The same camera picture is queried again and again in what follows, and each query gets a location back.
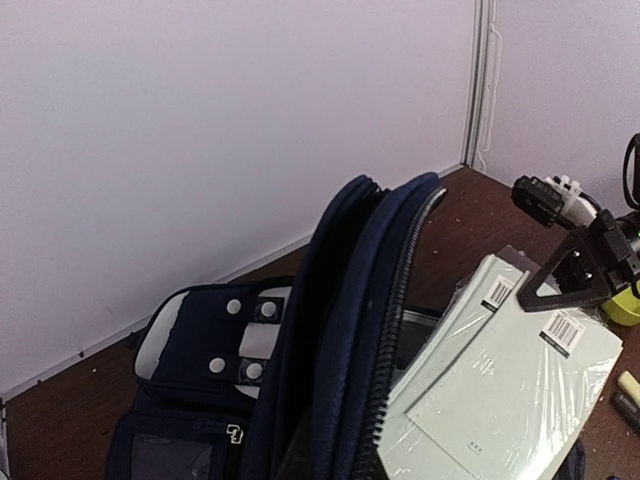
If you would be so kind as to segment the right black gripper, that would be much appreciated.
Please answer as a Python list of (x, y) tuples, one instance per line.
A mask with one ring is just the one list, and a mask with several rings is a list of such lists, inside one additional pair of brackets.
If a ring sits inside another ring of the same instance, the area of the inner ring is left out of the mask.
[(597, 307), (628, 288), (639, 297), (639, 211), (613, 218), (602, 210), (566, 235), (518, 302), (526, 312)]

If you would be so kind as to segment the pale green notebook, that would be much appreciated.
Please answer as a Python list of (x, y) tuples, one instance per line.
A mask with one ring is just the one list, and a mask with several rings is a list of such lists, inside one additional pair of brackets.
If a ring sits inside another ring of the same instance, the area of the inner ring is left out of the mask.
[(623, 349), (580, 309), (523, 311), (527, 274), (485, 257), (395, 383), (378, 446), (390, 479), (550, 479)]

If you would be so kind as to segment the navy blue student backpack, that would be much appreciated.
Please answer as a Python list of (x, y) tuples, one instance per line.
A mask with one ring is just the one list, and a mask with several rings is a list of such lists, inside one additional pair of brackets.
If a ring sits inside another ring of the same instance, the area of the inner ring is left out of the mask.
[(140, 387), (109, 479), (460, 479), (419, 429), (384, 417), (436, 174), (348, 183), (292, 278), (183, 290), (139, 346)]

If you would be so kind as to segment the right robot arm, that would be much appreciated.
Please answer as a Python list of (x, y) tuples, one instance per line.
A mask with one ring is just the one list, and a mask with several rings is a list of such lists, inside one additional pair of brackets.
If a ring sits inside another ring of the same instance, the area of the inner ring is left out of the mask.
[(631, 212), (616, 218), (567, 176), (518, 178), (516, 207), (540, 225), (567, 235), (517, 293), (528, 312), (598, 307), (629, 289), (639, 295), (639, 136), (623, 159), (623, 194)]

